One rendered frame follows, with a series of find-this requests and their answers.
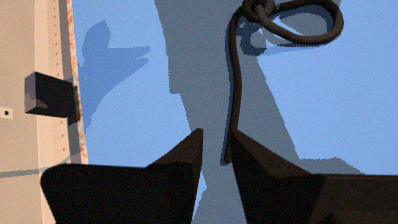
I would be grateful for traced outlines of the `dark brown rope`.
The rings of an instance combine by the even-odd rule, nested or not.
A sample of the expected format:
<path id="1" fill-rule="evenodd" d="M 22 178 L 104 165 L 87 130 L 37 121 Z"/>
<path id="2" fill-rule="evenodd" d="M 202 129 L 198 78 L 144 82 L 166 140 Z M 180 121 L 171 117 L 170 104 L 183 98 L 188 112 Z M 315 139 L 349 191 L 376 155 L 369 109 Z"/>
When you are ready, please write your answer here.
<path id="1" fill-rule="evenodd" d="M 269 17 L 273 14 L 296 9 L 306 5 L 317 5 L 326 9 L 333 19 L 333 28 L 329 32 L 322 35 L 304 36 L 295 34 L 277 25 L 269 19 Z M 230 150 L 231 130 L 237 130 L 238 128 L 242 93 L 241 69 L 236 46 L 236 30 L 238 21 L 242 16 L 241 10 L 243 16 L 249 22 L 260 23 L 265 29 L 267 29 L 271 33 L 296 44 L 316 45 L 329 42 L 341 33 L 341 30 L 344 26 L 343 15 L 339 7 L 332 0 L 293 0 L 277 5 L 275 5 L 274 0 L 243 0 L 242 6 L 240 6 L 232 15 L 228 35 L 229 54 L 234 80 L 232 109 L 224 154 L 224 161 L 228 164 L 232 162 Z"/>

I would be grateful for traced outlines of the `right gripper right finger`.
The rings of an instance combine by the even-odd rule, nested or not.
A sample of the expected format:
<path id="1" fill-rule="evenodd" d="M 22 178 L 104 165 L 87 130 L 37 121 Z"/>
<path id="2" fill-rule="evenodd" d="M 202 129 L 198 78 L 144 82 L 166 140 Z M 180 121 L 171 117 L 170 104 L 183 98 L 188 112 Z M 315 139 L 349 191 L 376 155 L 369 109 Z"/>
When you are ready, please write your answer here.
<path id="1" fill-rule="evenodd" d="M 335 210 L 398 210 L 398 175 L 312 174 L 239 130 L 232 166 L 247 224 L 323 224 Z"/>

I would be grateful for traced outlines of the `blue mat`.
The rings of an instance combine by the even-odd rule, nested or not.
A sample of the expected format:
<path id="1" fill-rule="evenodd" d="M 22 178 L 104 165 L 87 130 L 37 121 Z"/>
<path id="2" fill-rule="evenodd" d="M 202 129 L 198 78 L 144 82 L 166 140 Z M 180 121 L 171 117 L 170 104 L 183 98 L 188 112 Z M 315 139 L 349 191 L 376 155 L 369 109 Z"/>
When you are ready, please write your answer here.
<path id="1" fill-rule="evenodd" d="M 316 45 L 240 17 L 237 130 L 312 174 L 398 175 L 398 0 L 332 1 L 344 26 Z M 202 128 L 191 224 L 247 224 L 224 161 L 242 2 L 71 0 L 88 164 L 146 167 Z M 333 28 L 317 5 L 269 19 L 304 36 Z"/>

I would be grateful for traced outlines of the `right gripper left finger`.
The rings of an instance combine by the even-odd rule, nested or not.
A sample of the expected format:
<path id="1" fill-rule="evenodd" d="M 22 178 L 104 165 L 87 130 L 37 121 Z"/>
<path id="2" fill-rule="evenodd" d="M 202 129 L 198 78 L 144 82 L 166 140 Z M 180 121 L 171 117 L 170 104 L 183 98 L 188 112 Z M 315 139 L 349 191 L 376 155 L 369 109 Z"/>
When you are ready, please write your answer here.
<path id="1" fill-rule="evenodd" d="M 146 167 L 63 163 L 40 186 L 55 222 L 61 216 L 191 224 L 200 179 L 203 129 Z"/>

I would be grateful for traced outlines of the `black box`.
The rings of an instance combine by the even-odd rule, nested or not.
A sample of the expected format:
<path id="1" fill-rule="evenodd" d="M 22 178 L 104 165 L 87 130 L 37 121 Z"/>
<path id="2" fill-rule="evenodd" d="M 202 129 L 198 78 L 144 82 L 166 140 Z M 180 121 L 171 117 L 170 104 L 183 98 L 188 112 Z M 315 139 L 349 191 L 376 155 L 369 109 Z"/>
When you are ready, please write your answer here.
<path id="1" fill-rule="evenodd" d="M 71 82 L 37 71 L 24 78 L 25 113 L 66 118 L 75 113 Z"/>

